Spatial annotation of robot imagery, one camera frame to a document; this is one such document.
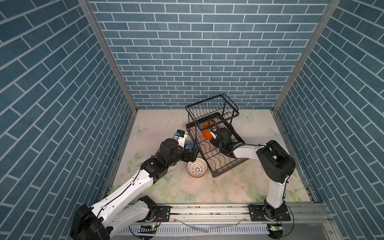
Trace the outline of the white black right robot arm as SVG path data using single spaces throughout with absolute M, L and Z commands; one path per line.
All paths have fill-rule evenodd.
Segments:
M 265 217 L 274 221 L 286 211 L 285 192 L 289 178 L 296 169 L 296 162 L 278 142 L 271 140 L 264 145 L 234 142 L 232 133 L 226 128 L 209 130 L 211 144 L 220 153 L 231 158 L 259 160 L 269 180 L 269 190 L 264 201 Z

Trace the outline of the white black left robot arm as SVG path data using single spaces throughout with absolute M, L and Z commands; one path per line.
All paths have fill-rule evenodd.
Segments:
M 76 210 L 70 237 L 73 240 L 110 240 L 131 224 L 153 220 L 158 205 L 149 196 L 139 198 L 133 205 L 130 202 L 178 162 L 195 162 L 198 152 L 196 143 L 166 139 L 125 184 L 92 206 L 84 204 Z

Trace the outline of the orange plastic bowl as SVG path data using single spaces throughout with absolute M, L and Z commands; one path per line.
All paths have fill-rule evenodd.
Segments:
M 211 140 L 211 137 L 212 137 L 209 133 L 209 128 L 216 128 L 217 129 L 217 126 L 213 121 L 209 121 L 209 122 L 204 123 L 204 130 L 202 131 L 202 134 L 206 140 Z

